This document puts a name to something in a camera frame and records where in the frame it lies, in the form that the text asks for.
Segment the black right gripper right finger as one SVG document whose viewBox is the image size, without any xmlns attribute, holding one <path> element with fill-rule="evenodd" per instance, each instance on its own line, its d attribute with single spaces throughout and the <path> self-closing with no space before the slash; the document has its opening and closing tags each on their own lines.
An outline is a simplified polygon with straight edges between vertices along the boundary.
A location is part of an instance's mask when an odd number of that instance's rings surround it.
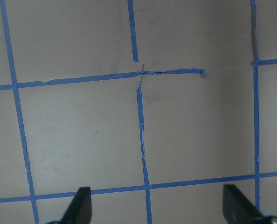
<svg viewBox="0 0 277 224">
<path fill-rule="evenodd" d="M 223 185 L 223 216 L 228 224 L 270 224 L 234 184 Z"/>
</svg>

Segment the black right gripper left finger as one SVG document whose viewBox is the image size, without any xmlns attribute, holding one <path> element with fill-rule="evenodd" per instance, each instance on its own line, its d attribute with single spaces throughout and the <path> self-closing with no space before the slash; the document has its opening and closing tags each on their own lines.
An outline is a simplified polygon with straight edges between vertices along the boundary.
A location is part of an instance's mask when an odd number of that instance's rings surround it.
<svg viewBox="0 0 277 224">
<path fill-rule="evenodd" d="M 61 218 L 62 224 L 90 224 L 92 201 L 90 187 L 80 187 Z"/>
</svg>

